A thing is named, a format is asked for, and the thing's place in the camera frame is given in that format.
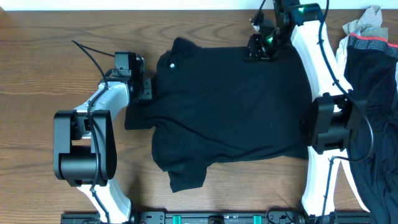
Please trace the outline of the black t-shirt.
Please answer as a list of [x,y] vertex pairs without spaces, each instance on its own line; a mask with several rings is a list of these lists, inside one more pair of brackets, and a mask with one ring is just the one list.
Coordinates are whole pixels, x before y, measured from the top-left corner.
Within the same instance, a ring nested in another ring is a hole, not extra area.
[[153,99],[127,107],[126,129],[154,130],[152,157],[173,192],[201,187],[214,163],[308,157],[299,122],[312,94],[297,51],[248,53],[177,38],[157,62]]

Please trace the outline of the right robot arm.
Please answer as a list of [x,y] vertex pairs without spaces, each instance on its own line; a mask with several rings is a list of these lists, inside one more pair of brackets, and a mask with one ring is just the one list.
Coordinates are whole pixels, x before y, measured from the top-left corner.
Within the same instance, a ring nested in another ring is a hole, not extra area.
[[349,140],[362,114],[350,95],[353,88],[338,71],[328,40],[327,12],[319,4],[274,1],[276,23],[258,11],[251,19],[256,30],[248,42],[248,61],[277,60],[282,47],[291,44],[301,59],[310,85],[312,102],[300,120],[302,140],[308,149],[308,171],[301,206],[303,214],[294,223],[343,223],[334,205],[339,165],[348,174],[352,190],[356,186],[349,169]]

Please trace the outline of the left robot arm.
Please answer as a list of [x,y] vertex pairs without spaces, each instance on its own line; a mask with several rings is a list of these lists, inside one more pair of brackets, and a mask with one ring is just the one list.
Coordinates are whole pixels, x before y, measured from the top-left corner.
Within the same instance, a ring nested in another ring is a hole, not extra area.
[[95,212],[65,212],[61,223],[137,223],[131,200],[115,178],[117,152],[113,121],[128,105],[152,98],[144,72],[112,70],[98,89],[72,110],[53,118],[53,171],[77,188]]

